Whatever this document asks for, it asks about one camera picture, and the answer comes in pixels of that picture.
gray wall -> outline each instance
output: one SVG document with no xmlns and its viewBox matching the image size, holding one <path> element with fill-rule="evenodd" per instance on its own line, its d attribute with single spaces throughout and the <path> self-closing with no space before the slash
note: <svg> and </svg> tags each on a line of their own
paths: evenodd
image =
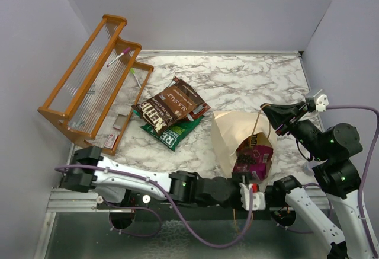
<svg viewBox="0 0 379 259">
<path fill-rule="evenodd" d="M 331 0 L 70 0 L 93 30 L 104 13 L 128 19 L 144 49 L 304 50 Z"/>
<path fill-rule="evenodd" d="M 331 104 L 366 104 L 379 108 L 379 0 L 333 0 L 312 37 L 304 65 L 312 88 L 324 88 Z M 363 171 L 374 135 L 374 113 L 356 110 L 322 115 L 325 127 L 348 122 L 358 127 L 364 151 L 354 157 Z M 379 149 L 376 148 L 365 186 L 365 201 L 379 235 Z"/>
<path fill-rule="evenodd" d="M 0 257 L 32 258 L 68 141 L 38 114 L 88 38 L 67 0 L 0 0 Z"/>
</svg>

cable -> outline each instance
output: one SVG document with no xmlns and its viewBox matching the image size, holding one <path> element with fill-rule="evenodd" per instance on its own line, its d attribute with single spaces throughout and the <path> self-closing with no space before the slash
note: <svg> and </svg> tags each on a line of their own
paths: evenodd
<svg viewBox="0 0 379 259">
<path fill-rule="evenodd" d="M 61 172 L 61 173 L 66 173 L 67 169 L 73 169 L 73 168 L 91 169 L 91 170 L 98 170 L 98 171 L 104 171 L 105 170 L 105 168 L 103 168 L 103 167 L 96 167 L 96 166 L 83 165 L 83 164 L 59 166 L 59 167 L 56 167 L 55 170 L 58 171 L 58 172 Z M 124 172 L 124 171 L 119 171 L 119 170 L 114 170 L 114 169 L 107 169 L 107 170 L 110 173 L 115 173 L 115 174 L 119 174 L 119 175 L 123 175 L 123 176 L 127 176 L 127 177 L 132 177 L 132 178 L 135 178 L 135 179 L 138 179 L 138 180 L 147 181 L 148 183 L 150 183 L 150 184 L 154 185 L 155 187 L 157 187 L 165 195 L 165 197 L 167 198 L 167 200 L 170 202 L 172 208 L 174 209 L 174 211 L 176 212 L 176 214 L 179 216 L 180 220 L 183 222 L 184 226 L 188 229 L 188 231 L 190 232 L 190 234 L 192 234 L 201 243 L 203 243 L 203 244 L 205 244 L 205 245 L 207 245 L 209 247 L 218 248 L 218 249 L 228 248 L 228 247 L 234 245 L 235 243 L 239 242 L 245 236 L 246 232 L 248 231 L 249 222 L 251 220 L 252 213 L 253 213 L 253 190 L 252 189 L 250 189 L 250 193 L 249 193 L 250 194 L 250 201 L 249 201 L 248 217 L 246 219 L 246 223 L 245 223 L 245 226 L 242 229 L 242 232 L 234 240 L 232 240 L 231 242 L 226 243 L 226 244 L 217 245 L 217 244 L 213 244 L 213 243 L 209 243 L 209 242 L 205 241 L 204 239 L 202 239 L 200 236 L 198 236 L 194 232 L 194 230 L 190 227 L 190 225 L 184 219 L 183 215 L 179 211 L 179 209 L 176 206 L 176 204 L 174 203 L 174 201 L 171 199 L 170 195 L 165 191 L 165 189 L 163 189 L 163 187 L 161 185 L 159 185 L 158 183 L 154 182 L 153 180 L 147 179 L 146 177 L 142 177 L 142 176 L 139 176 L 139 175 L 136 175 L 136 174 L 127 173 L 127 172 Z"/>
<path fill-rule="evenodd" d="M 375 144 L 378 140 L 378 135 L 379 135 L 379 111 L 375 108 L 369 107 L 369 106 L 364 106 L 364 105 L 334 105 L 334 106 L 328 106 L 327 109 L 361 109 L 361 110 L 369 110 L 374 112 L 377 115 L 377 128 L 374 133 L 374 137 L 371 142 L 371 146 L 368 150 L 367 153 L 367 158 L 366 158 L 366 163 L 365 163 L 365 168 L 363 170 L 363 175 L 362 175 L 362 180 L 361 184 L 359 185 L 359 190 L 358 190 L 358 206 L 359 206 L 359 213 L 361 216 L 362 224 L 367 236 L 368 243 L 370 244 L 370 248 L 372 253 L 374 253 L 375 258 L 379 258 L 378 252 L 375 248 L 374 241 L 372 240 L 372 236 L 370 234 L 370 230 L 368 229 L 368 225 L 366 222 L 366 217 L 365 217 L 365 212 L 363 208 L 363 188 L 366 182 L 367 174 L 368 174 L 368 167 L 370 165 L 372 153 L 374 152 Z"/>
<path fill-rule="evenodd" d="M 258 124 L 259 116 L 262 114 L 262 110 L 263 110 L 264 107 L 270 107 L 270 105 L 269 104 L 265 104 L 259 110 L 258 116 L 256 117 L 256 120 L 255 120 L 253 132 L 251 133 L 252 136 L 254 135 L 254 132 L 255 132 L 255 129 L 256 129 L 256 125 Z M 271 124 L 269 123 L 268 124 L 268 136 L 267 136 L 267 139 L 270 137 L 270 134 L 271 134 Z"/>
<path fill-rule="evenodd" d="M 253 224 L 253 221 L 254 221 L 254 215 L 251 214 L 251 220 L 250 220 L 250 223 L 249 223 L 249 226 L 248 226 L 248 230 L 250 229 L 251 225 Z M 235 231 L 240 234 L 241 233 L 241 230 L 239 229 L 238 225 L 237 225 L 237 219 L 236 219 L 236 209 L 233 209 L 233 223 L 234 223 L 234 227 L 235 227 Z"/>
<path fill-rule="evenodd" d="M 297 139 L 296 139 L 296 146 L 297 146 L 297 149 L 298 149 L 299 153 L 301 154 L 301 156 L 302 156 L 306 161 L 310 162 L 310 161 L 314 160 L 312 154 L 309 156 L 309 158 L 307 158 L 307 157 L 301 152 L 300 147 L 299 147 L 299 145 L 298 145 L 298 140 L 297 140 Z"/>
<path fill-rule="evenodd" d="M 159 222 L 159 227 L 156 231 L 154 231 L 152 234 L 134 234 L 132 232 L 129 232 L 129 231 L 125 231 L 123 229 L 117 229 L 113 226 L 112 224 L 112 221 L 111 221 L 111 218 L 109 217 L 109 222 L 110 222 L 110 225 L 112 226 L 112 229 L 118 231 L 120 234 L 127 234 L 127 235 L 131 235 L 131 236 L 135 236 L 135 237 L 151 237 L 151 236 L 154 236 L 156 235 L 160 229 L 162 228 L 162 219 L 160 218 L 160 216 L 152 209 L 148 208 L 148 207 L 118 207 L 118 206 L 115 206 L 114 204 L 106 201 L 104 199 L 104 203 L 109 206 L 109 207 L 113 207 L 115 209 L 118 209 L 118 210 L 147 210 L 148 212 L 152 213 L 153 215 L 155 215 L 155 217 L 158 219 L 158 222 Z"/>
<path fill-rule="evenodd" d="M 321 188 L 320 185 L 316 184 L 316 183 L 308 183 L 308 184 L 305 184 L 303 186 L 303 188 L 307 188 L 309 186 L 317 186 L 318 188 Z M 328 218 L 331 219 L 332 218 L 332 214 L 333 214 L 333 209 L 332 209 L 332 203 L 330 202 L 330 200 L 328 199 L 328 202 L 329 202 L 329 214 L 328 214 Z M 296 234 L 312 234 L 313 231 L 298 231 L 297 229 L 292 229 L 292 228 L 288 228 L 286 226 L 282 226 L 280 225 L 279 223 L 277 223 L 277 226 L 280 227 L 280 228 L 283 228 L 285 229 L 286 231 L 290 231 L 290 232 L 294 232 Z"/>
</svg>

marble countertop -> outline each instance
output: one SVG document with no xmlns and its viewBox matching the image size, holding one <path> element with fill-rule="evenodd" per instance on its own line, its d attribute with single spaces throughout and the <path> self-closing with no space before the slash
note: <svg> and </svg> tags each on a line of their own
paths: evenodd
<svg viewBox="0 0 379 259">
<path fill-rule="evenodd" d="M 298 56 L 291 55 L 140 55 L 140 62 L 154 71 L 140 102 L 162 91 L 177 77 L 188 82 L 211 106 L 202 122 L 172 152 L 140 128 L 143 120 L 133 116 L 115 156 L 110 158 L 132 167 L 157 172 L 186 170 L 202 177 L 223 175 L 212 149 L 210 128 L 214 110 L 258 112 L 262 103 L 292 104 L 302 100 L 309 89 Z M 129 79 L 121 88 L 110 114 L 129 113 L 128 91 L 137 84 Z M 107 133 L 98 137 L 106 138 Z M 294 175 L 305 184 L 315 181 L 305 175 L 305 159 L 299 154 L 294 138 L 278 138 L 268 182 Z"/>
</svg>

wooden rack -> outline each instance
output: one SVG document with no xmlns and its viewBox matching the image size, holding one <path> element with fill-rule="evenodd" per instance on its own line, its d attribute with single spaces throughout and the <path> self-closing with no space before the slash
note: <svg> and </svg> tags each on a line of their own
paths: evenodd
<svg viewBox="0 0 379 259">
<path fill-rule="evenodd" d="M 81 147 L 93 145 L 130 69 L 134 69 L 141 83 L 141 88 L 136 83 L 133 88 L 123 87 L 130 91 L 132 104 L 137 104 L 154 69 L 136 62 L 141 45 L 119 37 L 126 24 L 123 17 L 105 14 L 50 96 L 38 108 L 51 124 Z M 128 47 L 131 48 L 128 53 L 106 66 Z M 103 148 L 104 153 L 115 155 L 130 117 L 131 111 L 113 148 Z"/>
</svg>

paper bag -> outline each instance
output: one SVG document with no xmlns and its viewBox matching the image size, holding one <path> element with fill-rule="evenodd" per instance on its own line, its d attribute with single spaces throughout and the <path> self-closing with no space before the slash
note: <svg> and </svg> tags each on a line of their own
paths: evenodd
<svg viewBox="0 0 379 259">
<path fill-rule="evenodd" d="M 216 158 L 221 165 L 225 177 L 232 177 L 233 167 L 236 163 L 236 150 L 239 145 L 254 134 L 263 133 L 267 142 L 266 146 L 274 149 L 277 145 L 277 135 L 271 127 L 268 119 L 258 113 L 247 113 L 242 111 L 215 111 L 211 127 L 211 141 Z"/>
</svg>

